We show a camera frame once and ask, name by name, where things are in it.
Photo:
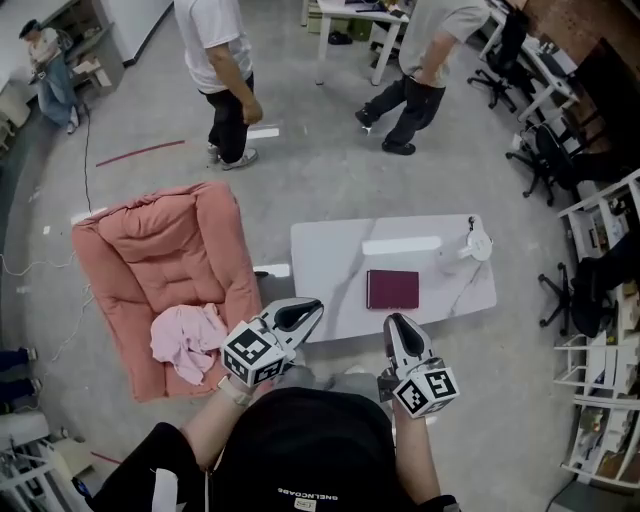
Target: black t-shirt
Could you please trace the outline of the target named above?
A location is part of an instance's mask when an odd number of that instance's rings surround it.
[[[150,510],[155,475],[178,477],[185,512],[204,508],[204,473],[175,427],[160,423],[107,479],[93,510]],[[441,496],[416,506],[395,471],[391,422],[359,395],[276,390],[236,424],[209,484],[210,510],[458,510]]]

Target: man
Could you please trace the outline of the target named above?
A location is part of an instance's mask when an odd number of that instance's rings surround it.
[[[394,401],[394,449],[375,377],[354,372],[320,389],[310,370],[293,367],[248,409],[239,404],[255,390],[223,379],[182,430],[157,425],[87,503],[98,512],[152,502],[153,510],[186,503],[184,512],[457,512],[441,496],[424,418]]]
[[[29,60],[38,77],[38,104],[42,113],[71,135],[80,125],[77,98],[69,70],[60,51],[58,33],[52,28],[42,30],[36,20],[29,21],[20,31],[20,39],[29,44]]]
[[[176,0],[174,6],[189,72],[216,111],[209,154],[226,171],[246,167],[258,159],[245,146],[262,108],[253,95],[251,45],[238,0]]]
[[[484,0],[417,0],[400,48],[403,77],[356,112],[371,128],[380,116],[406,101],[396,127],[382,149],[412,155],[411,139],[431,124],[449,77],[448,59],[454,48],[484,25],[489,9]]]

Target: concrete floor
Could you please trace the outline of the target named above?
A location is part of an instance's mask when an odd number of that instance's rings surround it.
[[[204,145],[213,112],[191,82],[169,16],[120,88],[90,101],[87,166],[93,208],[162,187],[225,180],[242,208],[255,265],[289,260],[289,230],[297,222],[479,214],[495,240],[498,306],[427,328],[462,389],[431,428],[436,463],[443,490],[455,494],[465,510],[543,510],[567,479],[558,466],[572,407],[571,390],[552,384],[557,328],[538,327],[551,302],[536,276],[556,275],[557,262],[570,258],[556,209],[546,206],[542,194],[523,199],[530,175],[504,158],[521,127],[504,105],[490,111],[487,92],[465,81],[479,67],[477,49],[464,47],[453,59],[453,80],[441,110],[414,141],[418,152],[397,157],[379,148],[397,112],[368,138],[353,118],[382,90],[368,81],[366,45],[330,47],[326,83],[317,87],[318,38],[300,27],[299,2],[242,4],[263,124],[278,126],[280,137],[255,141],[261,160],[250,169],[223,174],[208,166]],[[383,85],[397,75],[390,67]],[[10,268],[42,259],[62,263],[73,251],[70,219],[88,210],[86,130],[86,119],[71,137],[45,127],[34,142],[9,218],[5,253]],[[187,144],[95,167],[178,139]],[[35,374],[47,374],[40,403],[51,424],[64,425],[96,451],[121,459],[156,422],[181,424],[202,400],[135,403],[95,304],[86,309],[77,336],[60,358],[47,363],[74,330],[86,283],[76,262],[63,269],[38,266],[24,278],[5,275],[3,340],[5,346],[38,348]],[[275,293],[275,284],[266,283],[267,296]],[[384,364],[379,337],[314,345],[307,356],[321,377],[356,361],[372,371]],[[105,474],[111,469],[107,463],[99,466]]]

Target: white table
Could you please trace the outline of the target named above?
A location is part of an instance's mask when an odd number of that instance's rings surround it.
[[[496,30],[494,30],[493,34],[491,34],[489,41],[480,52],[480,59],[484,59],[489,50],[497,44],[498,38],[502,34],[504,26],[507,22],[506,14],[500,9],[490,6],[489,12],[491,13],[491,18],[498,24],[498,27],[496,28]],[[549,85],[544,91],[542,91],[535,97],[531,105],[529,105],[520,115],[518,115],[518,121],[520,122],[526,120],[533,112],[535,112],[535,110],[540,107],[542,103],[549,99],[554,91],[559,92],[565,98],[567,98],[567,101],[561,107],[562,109],[568,108],[571,106],[571,104],[580,101],[567,81],[564,78],[560,78],[554,75],[549,70],[547,65],[542,61],[542,59],[540,59],[540,56],[538,55],[538,45],[539,41],[536,38],[527,36],[527,39],[522,45],[522,51],[529,56],[534,66],[538,68],[544,75],[544,78]]]
[[[495,306],[490,261],[466,261],[455,275],[443,274],[435,265],[435,249],[467,234],[469,217],[391,217],[294,225],[291,255],[296,295],[317,298],[325,306],[308,342],[382,332],[384,319],[393,311],[366,308],[366,276],[373,269],[420,273],[420,307],[404,311],[419,324]],[[482,228],[482,220],[474,217],[475,226]]]
[[[387,34],[387,39],[382,48],[382,53],[378,59],[378,65],[376,66],[373,76],[371,77],[371,83],[373,85],[380,85],[382,80],[382,73],[389,61],[389,55],[393,49],[393,45],[400,32],[400,26],[403,23],[409,23],[409,17],[405,14],[402,18],[396,18],[386,12],[356,12],[360,9],[369,9],[370,5],[365,3],[340,5],[336,1],[331,0],[316,0],[318,7],[322,11],[322,26],[320,30],[320,44],[318,46],[318,71],[316,74],[316,84],[322,85],[324,83],[323,67],[324,61],[327,58],[327,47],[329,45],[329,32],[331,31],[332,18],[348,18],[348,19],[362,19],[371,21],[382,21],[390,23],[391,27]],[[309,16],[309,0],[302,0],[302,25],[307,24],[307,18]]]

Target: pink armchair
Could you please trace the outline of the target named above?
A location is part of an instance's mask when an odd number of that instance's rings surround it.
[[[216,361],[203,385],[151,355],[151,322],[179,304],[213,302],[229,330],[262,309],[240,210],[225,183],[162,190],[76,224],[72,241],[96,302],[144,402],[202,395],[225,373]]]

